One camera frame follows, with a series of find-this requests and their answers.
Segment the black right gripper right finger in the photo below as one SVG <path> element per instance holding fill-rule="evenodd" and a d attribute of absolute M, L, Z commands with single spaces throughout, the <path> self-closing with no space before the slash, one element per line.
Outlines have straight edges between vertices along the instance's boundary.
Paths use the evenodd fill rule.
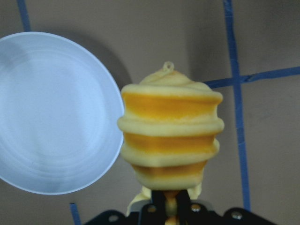
<path fill-rule="evenodd" d="M 181 190 L 176 195 L 177 217 L 180 225 L 192 225 L 191 201 L 187 190 Z"/>

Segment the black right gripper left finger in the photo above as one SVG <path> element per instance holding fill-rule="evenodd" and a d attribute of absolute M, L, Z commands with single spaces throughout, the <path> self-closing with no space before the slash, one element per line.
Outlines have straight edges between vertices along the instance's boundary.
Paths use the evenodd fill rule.
<path fill-rule="evenodd" d="M 153 225 L 164 225 L 167 219 L 166 197 L 162 191 L 151 192 L 151 220 Z"/>

